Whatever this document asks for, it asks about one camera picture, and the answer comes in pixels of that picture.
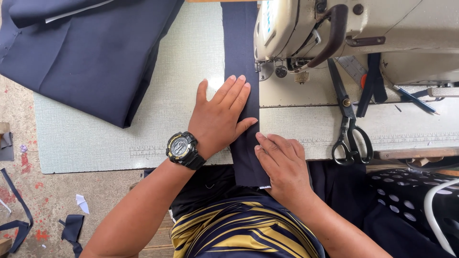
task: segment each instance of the pencil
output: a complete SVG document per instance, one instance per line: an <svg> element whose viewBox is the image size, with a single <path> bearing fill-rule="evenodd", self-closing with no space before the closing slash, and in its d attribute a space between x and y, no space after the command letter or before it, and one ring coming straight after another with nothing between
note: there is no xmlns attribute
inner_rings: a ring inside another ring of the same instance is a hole
<svg viewBox="0 0 459 258"><path fill-rule="evenodd" d="M439 115L440 113L438 113L435 108L425 104L423 101L419 100L418 98L416 98L415 96L411 95L410 93L408 93L407 91L405 91L404 89L394 85L392 86L392 88L396 91L398 91L399 93L401 93L402 95L405 95L407 98L409 98L410 100L412 100L416 105L418 105L420 108L428 111L428 112L432 112L434 114L437 114Z"/></svg>

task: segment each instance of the left hand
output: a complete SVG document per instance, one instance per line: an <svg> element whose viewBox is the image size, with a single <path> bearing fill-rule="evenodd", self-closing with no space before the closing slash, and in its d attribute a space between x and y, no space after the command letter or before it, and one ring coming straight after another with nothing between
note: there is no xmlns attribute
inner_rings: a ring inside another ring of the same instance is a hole
<svg viewBox="0 0 459 258"><path fill-rule="evenodd" d="M256 118L237 122L250 93L250 84L244 75L238 79L231 75L210 101L206 98L207 84L204 79L198 86L195 109L188 125L188 132L196 137L196 148L205 160L258 122Z"/></svg>

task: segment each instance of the scissors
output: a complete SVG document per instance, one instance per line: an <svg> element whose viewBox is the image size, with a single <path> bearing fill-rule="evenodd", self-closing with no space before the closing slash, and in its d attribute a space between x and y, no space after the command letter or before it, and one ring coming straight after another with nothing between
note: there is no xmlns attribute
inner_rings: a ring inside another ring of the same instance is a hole
<svg viewBox="0 0 459 258"><path fill-rule="evenodd" d="M346 93L346 89L344 88L340 74L338 73L338 69L336 68L335 60L333 58L329 58L327 62L328 69L330 70L331 80L333 81L333 86L335 87L341 114L343 115L340 127L340 135L338 137L338 141L335 143L335 145L333 145L331 156L337 164L342 166L348 166L354 163L368 164L373 159L373 146L371 145L370 137L361 127L355 124L357 117L355 116L351 101ZM366 157L364 158L362 158L358 150L357 141L354 137L354 131L359 132L364 139L366 146ZM346 135L347 140L349 141L349 147L344 142ZM344 160L338 160L335 157L336 149L339 146L343 147L344 153L346 154Z"/></svg>

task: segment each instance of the striped shirt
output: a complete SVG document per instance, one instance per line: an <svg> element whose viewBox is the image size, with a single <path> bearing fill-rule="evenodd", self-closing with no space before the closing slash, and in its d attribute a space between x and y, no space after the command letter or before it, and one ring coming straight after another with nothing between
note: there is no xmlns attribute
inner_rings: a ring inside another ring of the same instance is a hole
<svg viewBox="0 0 459 258"><path fill-rule="evenodd" d="M181 217L174 258L323 258L324 249L292 213L268 196L238 197Z"/></svg>

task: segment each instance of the wristwatch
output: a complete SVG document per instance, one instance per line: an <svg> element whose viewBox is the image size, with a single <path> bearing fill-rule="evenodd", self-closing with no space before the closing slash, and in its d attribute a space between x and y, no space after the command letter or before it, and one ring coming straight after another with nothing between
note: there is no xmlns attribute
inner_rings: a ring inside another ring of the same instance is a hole
<svg viewBox="0 0 459 258"><path fill-rule="evenodd" d="M197 144L198 141L191 133L179 132L169 139L166 155L174 163L182 164L192 170L198 170L206 161L198 154Z"/></svg>

